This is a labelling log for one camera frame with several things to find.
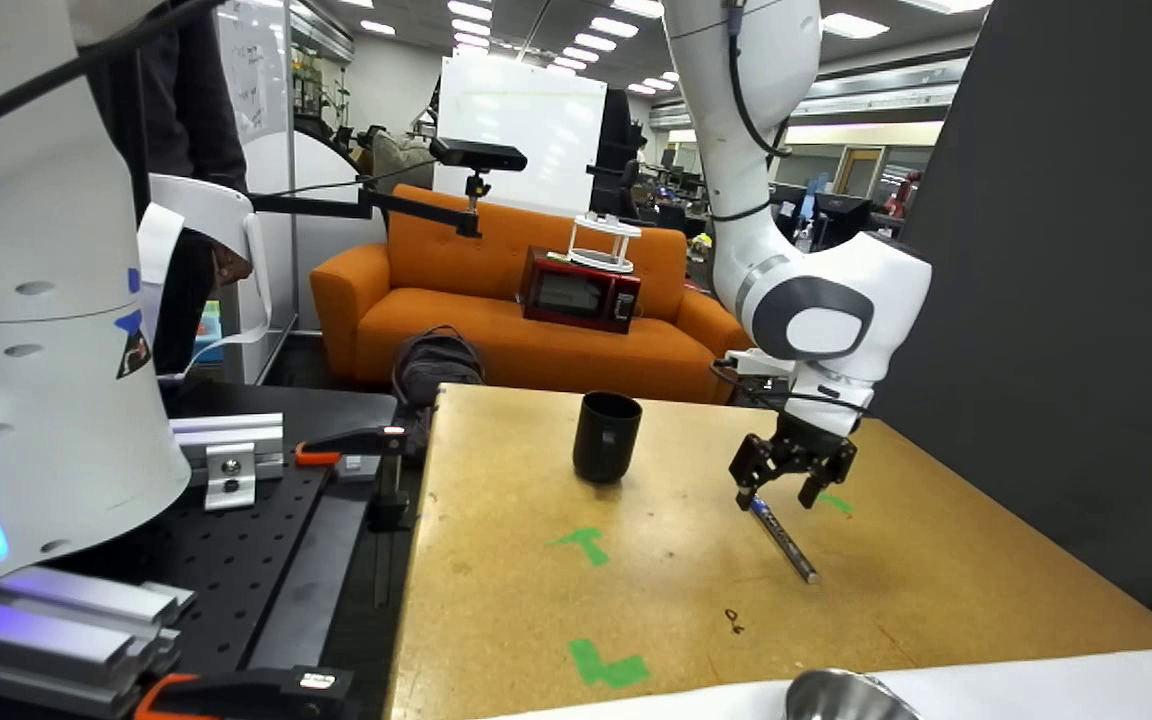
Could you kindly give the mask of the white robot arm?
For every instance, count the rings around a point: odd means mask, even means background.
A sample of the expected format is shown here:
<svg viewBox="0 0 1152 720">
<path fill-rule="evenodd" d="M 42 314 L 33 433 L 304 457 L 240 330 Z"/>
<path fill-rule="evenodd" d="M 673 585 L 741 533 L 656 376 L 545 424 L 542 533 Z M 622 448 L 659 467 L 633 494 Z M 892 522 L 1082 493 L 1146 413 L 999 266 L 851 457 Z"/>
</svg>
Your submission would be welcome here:
<svg viewBox="0 0 1152 720">
<path fill-rule="evenodd" d="M 927 301 L 932 265 L 873 231 L 803 247 L 777 224 L 773 150 L 819 69 L 819 0 L 665 0 L 665 32 L 704 168 L 714 293 L 748 334 L 723 369 L 788 383 L 777 436 L 754 436 L 732 475 L 760 488 L 803 473 L 814 509 L 851 467 L 851 433 Z"/>
</svg>

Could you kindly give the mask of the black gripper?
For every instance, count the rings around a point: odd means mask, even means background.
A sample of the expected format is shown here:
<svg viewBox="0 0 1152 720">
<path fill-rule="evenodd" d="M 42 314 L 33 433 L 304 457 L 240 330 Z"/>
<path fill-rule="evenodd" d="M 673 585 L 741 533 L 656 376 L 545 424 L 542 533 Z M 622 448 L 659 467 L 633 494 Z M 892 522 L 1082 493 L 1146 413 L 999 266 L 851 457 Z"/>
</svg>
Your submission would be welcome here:
<svg viewBox="0 0 1152 720">
<path fill-rule="evenodd" d="M 779 413 L 773 436 L 746 436 L 727 475 L 738 481 L 738 504 L 748 509 L 779 473 L 808 473 L 797 499 L 814 509 L 830 482 L 844 482 L 857 459 L 848 436 L 823 433 L 800 416 Z"/>
</svg>

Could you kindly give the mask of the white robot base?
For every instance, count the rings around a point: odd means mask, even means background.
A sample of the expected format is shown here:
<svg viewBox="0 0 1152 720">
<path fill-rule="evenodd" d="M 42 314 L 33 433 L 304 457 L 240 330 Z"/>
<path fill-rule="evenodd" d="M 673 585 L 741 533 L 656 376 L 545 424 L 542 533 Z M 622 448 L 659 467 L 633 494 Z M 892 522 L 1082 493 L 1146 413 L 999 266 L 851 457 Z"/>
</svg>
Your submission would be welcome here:
<svg viewBox="0 0 1152 720">
<path fill-rule="evenodd" d="M 186 224 L 230 247 L 253 199 L 138 180 L 87 69 L 221 0 L 0 0 L 0 575 L 115 540 L 191 481 L 159 404 L 138 235 Z"/>
</svg>

